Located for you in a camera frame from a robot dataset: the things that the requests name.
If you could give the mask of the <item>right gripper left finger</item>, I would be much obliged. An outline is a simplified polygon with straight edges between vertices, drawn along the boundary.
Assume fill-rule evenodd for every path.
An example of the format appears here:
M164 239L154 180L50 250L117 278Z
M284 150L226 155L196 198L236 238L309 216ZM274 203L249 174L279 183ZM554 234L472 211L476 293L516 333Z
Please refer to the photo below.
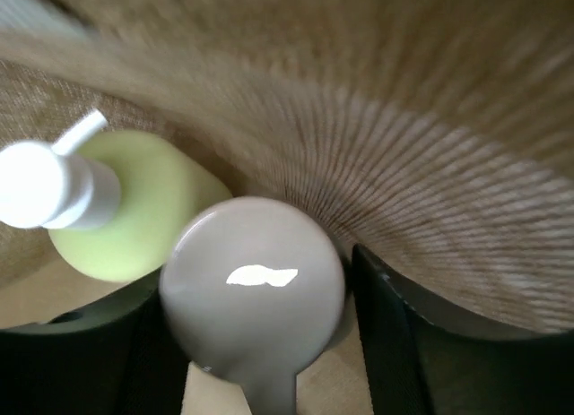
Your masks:
M1 332L3 414L179 414L188 359L153 272L44 323Z

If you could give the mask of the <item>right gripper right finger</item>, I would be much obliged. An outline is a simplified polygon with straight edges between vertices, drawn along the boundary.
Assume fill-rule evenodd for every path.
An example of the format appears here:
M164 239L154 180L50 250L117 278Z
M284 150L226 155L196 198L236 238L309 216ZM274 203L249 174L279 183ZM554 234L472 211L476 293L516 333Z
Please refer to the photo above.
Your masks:
M571 414L573 332L540 334L475 314L352 249L376 414Z

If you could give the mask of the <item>grey-green pump bottle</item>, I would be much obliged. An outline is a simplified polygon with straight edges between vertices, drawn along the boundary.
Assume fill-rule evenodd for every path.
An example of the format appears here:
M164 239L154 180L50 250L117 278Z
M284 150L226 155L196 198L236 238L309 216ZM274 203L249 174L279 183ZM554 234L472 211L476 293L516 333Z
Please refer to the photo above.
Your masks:
M252 413L293 414L297 375L340 329L345 274L341 250L305 212L241 196L188 225L159 291L192 362L238 385Z

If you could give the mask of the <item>burlap canvas tote bag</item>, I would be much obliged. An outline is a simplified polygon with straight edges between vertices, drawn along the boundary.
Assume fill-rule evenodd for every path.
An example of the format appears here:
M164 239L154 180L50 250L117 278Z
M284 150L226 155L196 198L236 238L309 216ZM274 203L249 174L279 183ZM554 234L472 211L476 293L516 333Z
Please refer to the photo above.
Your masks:
M2 147L94 109L341 250L344 317L293 414L376 414L355 245L475 314L573 332L573 0L1 0ZM1 332L143 277L96 280L1 223ZM254 414L182 352L181 412Z

